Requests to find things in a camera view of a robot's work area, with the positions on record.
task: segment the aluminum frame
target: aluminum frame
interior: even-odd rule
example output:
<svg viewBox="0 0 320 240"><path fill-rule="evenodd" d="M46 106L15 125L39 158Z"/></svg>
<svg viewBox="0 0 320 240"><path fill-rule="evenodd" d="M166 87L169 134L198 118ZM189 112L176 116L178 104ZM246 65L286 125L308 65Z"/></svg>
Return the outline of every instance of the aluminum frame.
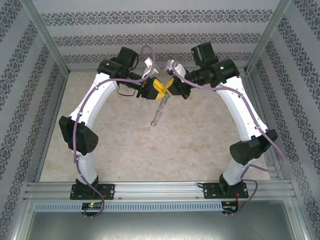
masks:
<svg viewBox="0 0 320 240"><path fill-rule="evenodd" d="M231 199L204 199L203 189L198 183L208 181L181 182L102 182L115 184L114 200L105 202L193 202L232 201ZM290 180L258 180L258 190L253 201L284 201L286 212L296 240L309 240L310 235L304 222L293 185ZM23 196L21 209L10 240L25 240L37 203L87 203L90 200L70 200L73 182L30 182ZM247 182L249 195L255 184Z"/></svg>
<svg viewBox="0 0 320 240"><path fill-rule="evenodd" d="M257 61L259 60L262 52L265 49L265 46L269 42L272 34L274 33L275 29L277 28L277 25L279 24L281 18L285 14L287 8L289 7L289 4L291 3L291 0L280 0L277 7L275 8L267 26L265 27L257 45L255 46L248 63L246 65L246 72L250 73L252 68L255 67Z"/></svg>
<svg viewBox="0 0 320 240"><path fill-rule="evenodd" d="M54 60L58 64L61 71L63 71L64 75L69 74L70 69L62 56L59 48L50 34L43 18L41 17L40 13L38 12L34 2L32 0L21 0L21 4L25 9L26 13L32 20L33 24L35 25L37 31L39 32L40 36L42 37L44 43L47 45L50 54L53 56Z"/></svg>

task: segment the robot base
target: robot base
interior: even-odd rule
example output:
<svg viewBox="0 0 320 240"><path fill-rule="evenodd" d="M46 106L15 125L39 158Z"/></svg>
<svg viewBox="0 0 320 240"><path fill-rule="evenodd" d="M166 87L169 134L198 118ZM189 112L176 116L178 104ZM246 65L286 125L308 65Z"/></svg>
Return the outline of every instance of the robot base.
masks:
<svg viewBox="0 0 320 240"><path fill-rule="evenodd" d="M236 185L229 186L226 182L206 182L198 183L198 187L203 189L205 199L247 199L249 197L247 184L239 182Z"/></svg>
<svg viewBox="0 0 320 240"><path fill-rule="evenodd" d="M114 184L101 184L99 183L98 177L96 177L96 179L91 185L102 194L104 200L114 199L114 195L115 195ZM71 200L99 200L101 198L88 185L83 184L78 179L76 179L75 184L73 184L71 188L70 199Z"/></svg>

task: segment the floral pattern stripe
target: floral pattern stripe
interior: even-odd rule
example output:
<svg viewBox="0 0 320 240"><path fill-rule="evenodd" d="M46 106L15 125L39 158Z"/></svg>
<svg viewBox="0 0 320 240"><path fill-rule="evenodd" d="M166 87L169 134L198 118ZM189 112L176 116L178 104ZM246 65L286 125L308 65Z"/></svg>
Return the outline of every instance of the floral pattern stripe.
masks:
<svg viewBox="0 0 320 240"><path fill-rule="evenodd" d="M58 47L154 44L256 44L260 33L181 33L54 37Z"/></svg>
<svg viewBox="0 0 320 240"><path fill-rule="evenodd" d="M295 6L304 17L305 22L313 31L316 39L320 40L320 7L315 0L294 0Z"/></svg>
<svg viewBox="0 0 320 240"><path fill-rule="evenodd" d="M25 29L18 45L16 46L12 57L10 58L3 74L0 78L0 111L2 111L3 105L6 103L9 93L16 82L18 73L21 70L23 63L25 62L27 55L33 45L38 31L35 25L30 21Z"/></svg>
<svg viewBox="0 0 320 240"><path fill-rule="evenodd" d="M300 103L295 87L289 78L287 70L274 43L269 41L265 46L265 50L282 86L283 93L290 105L290 109L296 121L297 127L300 129L304 144L307 147L311 160L313 161L313 166L317 170L317 174L320 175L320 144L318 139L315 137L316 134L309 123L309 119L304 112L304 108Z"/></svg>
<svg viewBox="0 0 320 240"><path fill-rule="evenodd" d="M302 46L297 34L290 25L288 19L284 16L277 26L282 38L284 39L291 56L294 59L295 65L298 67L309 92L320 111L320 81L319 73L307 52Z"/></svg>
<svg viewBox="0 0 320 240"><path fill-rule="evenodd" d="M109 24L267 23L271 9L147 10L42 13L48 27Z"/></svg>
<svg viewBox="0 0 320 240"><path fill-rule="evenodd" d="M22 4L19 0L7 0L4 2L0 10L0 43L7 35L21 9Z"/></svg>
<svg viewBox="0 0 320 240"><path fill-rule="evenodd" d="M251 56L251 52L216 52L219 59L232 59L234 61L247 61ZM64 55L64 60L67 64L98 64L103 59L111 59L116 57L116 54L79 54L79 55ZM191 62L194 60L191 52L161 52L156 53L157 62L166 62L168 60L178 60L180 62Z"/></svg>
<svg viewBox="0 0 320 240"><path fill-rule="evenodd" d="M39 56L35 62L34 68L27 80L24 87L22 96L16 110L13 114L13 118L9 124L6 135L3 138L0 147L0 180L3 178L3 174L6 171L6 165L10 160L11 153L16 145L18 134L20 133L21 127L25 121L29 106L33 100L33 96L36 92L36 88L46 66L50 52L46 45L44 45L39 53Z"/></svg>

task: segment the metal profile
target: metal profile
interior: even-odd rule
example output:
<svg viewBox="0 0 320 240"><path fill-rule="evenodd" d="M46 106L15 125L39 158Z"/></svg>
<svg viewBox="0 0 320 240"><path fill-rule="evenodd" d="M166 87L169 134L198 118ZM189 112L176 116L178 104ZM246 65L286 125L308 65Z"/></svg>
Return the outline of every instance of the metal profile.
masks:
<svg viewBox="0 0 320 240"><path fill-rule="evenodd" d="M265 46L269 42L272 34L277 28L278 23L280 22L280 19L285 14L289 4L291 3L291 0L280 0L276 9L274 10L270 21L268 22L266 28L264 29L257 45L255 46L248 63L246 65L246 72L250 73L252 69L255 67L257 61L259 60L262 52L265 49Z"/></svg>
<svg viewBox="0 0 320 240"><path fill-rule="evenodd" d="M40 13L38 12L33 0L21 0L23 8L26 10L30 19L32 20L34 26L42 37L44 43L48 47L50 53L52 54L54 60L58 64L60 70L63 72L63 75L67 75L70 70L67 66L65 59L60 53L58 46L56 45L53 37L51 36L44 20L42 19Z"/></svg>
<svg viewBox="0 0 320 240"><path fill-rule="evenodd" d="M298 200L286 200L284 201L284 206L295 239L311 240L308 228L299 207Z"/></svg>
<svg viewBox="0 0 320 240"><path fill-rule="evenodd" d="M203 190L198 182L104 182L115 184L114 200L105 202L205 202ZM23 197L24 202L72 203L70 191L72 182L33 182L29 183ZM253 182L247 182L249 195L255 189ZM289 200L296 194L290 180L259 180L258 190L253 201ZM233 201L234 199L215 199Z"/></svg>
<svg viewBox="0 0 320 240"><path fill-rule="evenodd" d="M33 202L23 202L15 222L13 232L8 240L25 240L32 221L35 204Z"/></svg>
<svg viewBox="0 0 320 240"><path fill-rule="evenodd" d="M52 135L54 133L55 126L56 126L56 122L57 122L57 118L58 118L58 114L59 114L59 109L60 109L60 106L61 106L61 103L62 103L62 99L63 99L64 94L65 94L68 78L69 78L69 73L67 73L65 75L64 80L63 80L64 81L63 82L63 86L62 86L62 89L61 89L61 93L59 94L59 98L57 100L56 108L54 110L54 116L53 116L52 123L51 123L50 129L49 129L47 141L45 143L45 146L44 146L44 149L43 149L43 153L42 153L42 156L41 156L41 159L40 159L40 163L39 163L39 168L38 168L38 171L37 171L35 179L34 179L35 182L39 182L40 181L41 173L42 173L42 170L44 168L45 160L46 160L47 153L48 153L48 150L49 150L49 145L50 145L50 142L51 142L51 138L52 138Z"/></svg>

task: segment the black cable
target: black cable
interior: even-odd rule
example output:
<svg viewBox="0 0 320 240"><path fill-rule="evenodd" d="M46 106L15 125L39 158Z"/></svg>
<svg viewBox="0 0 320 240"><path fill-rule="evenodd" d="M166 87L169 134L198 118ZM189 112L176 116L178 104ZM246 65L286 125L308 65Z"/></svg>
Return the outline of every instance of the black cable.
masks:
<svg viewBox="0 0 320 240"><path fill-rule="evenodd" d="M136 58L135 65L134 65L133 68L128 69L129 71L135 70L136 67L138 66L138 63L139 63L139 55L137 54L135 58Z"/></svg>
<svg viewBox="0 0 320 240"><path fill-rule="evenodd" d="M119 92L120 89L120 84L118 85L118 90L116 91L119 95L124 96L124 97L132 97L136 94L136 90L134 89L134 93L132 95L126 95L126 94L122 94Z"/></svg>

